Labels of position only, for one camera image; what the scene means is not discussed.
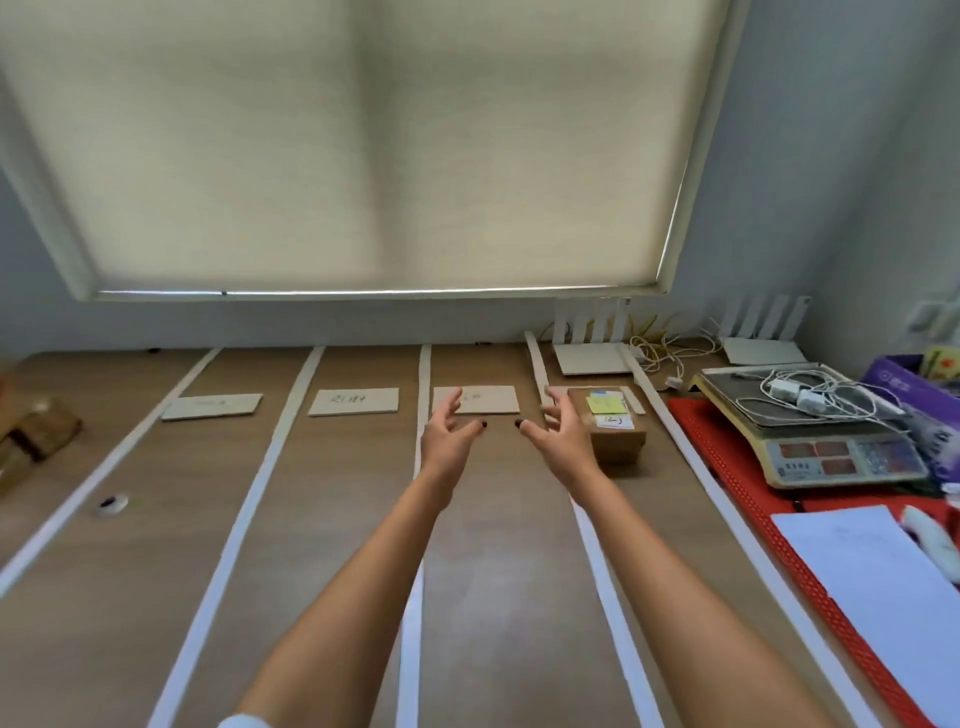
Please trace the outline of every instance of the table surface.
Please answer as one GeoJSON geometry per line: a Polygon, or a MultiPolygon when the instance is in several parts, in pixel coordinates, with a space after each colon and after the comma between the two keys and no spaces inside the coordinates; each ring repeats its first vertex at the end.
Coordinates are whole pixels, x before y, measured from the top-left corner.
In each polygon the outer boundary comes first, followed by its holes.
{"type": "MultiPolygon", "coordinates": [[[[632,385],[629,376],[552,384],[632,385]]],[[[62,398],[84,432],[0,499],[6,562],[204,355],[49,353],[17,380],[62,398]]],[[[306,349],[225,350],[186,396],[263,393],[250,417],[157,423],[0,601],[4,724],[145,725],[220,557],[306,349]],[[118,517],[95,504],[124,494],[118,517]]],[[[176,726],[228,715],[260,662],[409,481],[420,347],[328,347],[260,502],[176,726]],[[307,418],[318,389],[399,387],[393,414],[307,418]]],[[[687,359],[690,374],[699,362],[687,359]]],[[[654,375],[654,381],[670,372],[654,375]]],[[[540,400],[524,345],[435,346],[431,386],[512,384],[522,415],[540,400]]],[[[637,387],[634,391],[646,406],[637,387]]],[[[616,482],[749,625],[852,725],[656,415],[616,482]]],[[[425,556],[420,725],[631,726],[636,714],[563,487],[492,415],[425,556]]],[[[668,728],[681,726],[629,604],[623,611],[668,728]]],[[[885,726],[896,726],[817,615],[818,628],[885,726]]],[[[392,726],[398,649],[372,725],[392,726]]]]}

